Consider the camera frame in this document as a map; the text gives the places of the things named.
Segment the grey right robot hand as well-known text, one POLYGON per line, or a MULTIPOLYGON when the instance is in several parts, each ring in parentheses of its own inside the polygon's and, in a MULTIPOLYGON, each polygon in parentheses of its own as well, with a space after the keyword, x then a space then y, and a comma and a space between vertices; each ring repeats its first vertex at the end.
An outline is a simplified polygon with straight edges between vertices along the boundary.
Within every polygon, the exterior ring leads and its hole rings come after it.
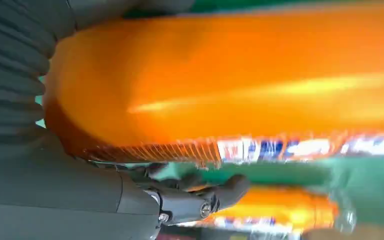
POLYGON ((0 240, 153 240, 161 225, 196 221, 236 204, 244 175, 187 192, 197 179, 159 182, 157 164, 105 171, 68 155, 37 124, 36 97, 57 44, 137 10, 172 15, 192 0, 0 0, 0 240))

